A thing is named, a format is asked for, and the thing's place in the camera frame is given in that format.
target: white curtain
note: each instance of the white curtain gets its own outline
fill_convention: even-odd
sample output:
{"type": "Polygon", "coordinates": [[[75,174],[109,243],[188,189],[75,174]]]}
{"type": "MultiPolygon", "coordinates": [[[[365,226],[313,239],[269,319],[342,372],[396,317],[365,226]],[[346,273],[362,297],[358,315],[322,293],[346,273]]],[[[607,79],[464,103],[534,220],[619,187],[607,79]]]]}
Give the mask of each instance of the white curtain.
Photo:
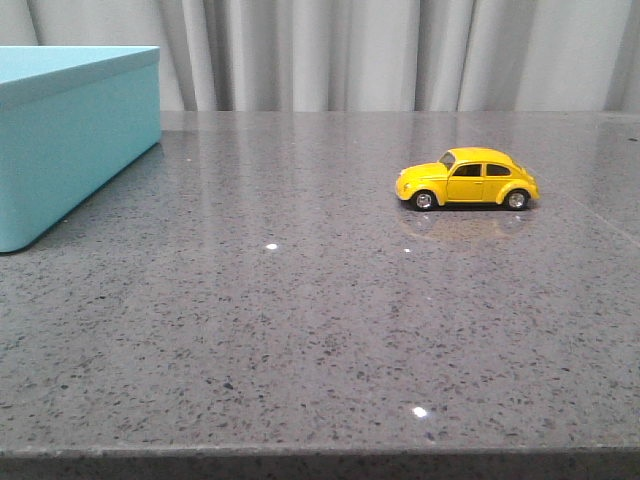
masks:
{"type": "Polygon", "coordinates": [[[159,45],[164,110],[639,112],[639,43],[636,0],[0,0],[0,45],[159,45]]]}

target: box lid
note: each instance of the box lid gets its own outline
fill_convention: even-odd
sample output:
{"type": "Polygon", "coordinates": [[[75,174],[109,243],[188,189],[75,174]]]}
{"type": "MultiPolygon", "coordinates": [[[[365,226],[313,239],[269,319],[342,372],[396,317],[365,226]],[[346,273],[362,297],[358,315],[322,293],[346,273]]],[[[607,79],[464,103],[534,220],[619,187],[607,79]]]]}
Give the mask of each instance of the box lid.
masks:
{"type": "Polygon", "coordinates": [[[0,111],[157,63],[158,47],[0,47],[0,111]]]}

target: car wheel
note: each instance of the car wheel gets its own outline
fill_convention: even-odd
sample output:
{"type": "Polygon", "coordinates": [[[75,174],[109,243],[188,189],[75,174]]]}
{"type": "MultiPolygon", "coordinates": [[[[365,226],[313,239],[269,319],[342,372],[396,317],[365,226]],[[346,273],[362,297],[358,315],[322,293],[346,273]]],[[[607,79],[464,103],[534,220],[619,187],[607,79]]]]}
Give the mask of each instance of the car wheel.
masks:
{"type": "Polygon", "coordinates": [[[511,190],[504,199],[509,210],[524,210],[529,203],[529,194],[525,190],[511,190]]]}
{"type": "Polygon", "coordinates": [[[411,197],[411,204],[418,210],[431,210],[438,206],[438,199],[429,190],[420,190],[411,197]]]}

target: toy car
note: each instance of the toy car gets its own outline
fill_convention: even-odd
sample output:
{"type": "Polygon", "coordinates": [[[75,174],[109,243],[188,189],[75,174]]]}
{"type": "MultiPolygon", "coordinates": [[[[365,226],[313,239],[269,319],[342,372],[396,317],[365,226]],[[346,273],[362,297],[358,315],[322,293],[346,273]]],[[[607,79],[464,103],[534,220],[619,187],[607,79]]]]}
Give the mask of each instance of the toy car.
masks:
{"type": "Polygon", "coordinates": [[[405,168],[396,194],[418,210],[448,203],[496,203],[510,210],[540,198],[535,178],[506,153],[490,148],[448,150],[436,163],[405,168]]]}

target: turquoise box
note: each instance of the turquoise box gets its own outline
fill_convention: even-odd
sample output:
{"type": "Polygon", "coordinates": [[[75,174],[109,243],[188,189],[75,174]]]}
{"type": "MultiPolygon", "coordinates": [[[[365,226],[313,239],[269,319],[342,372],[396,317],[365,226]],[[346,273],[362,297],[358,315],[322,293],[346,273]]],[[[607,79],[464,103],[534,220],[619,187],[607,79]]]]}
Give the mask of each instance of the turquoise box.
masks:
{"type": "Polygon", "coordinates": [[[0,47],[0,252],[160,140],[157,47],[0,47]]]}

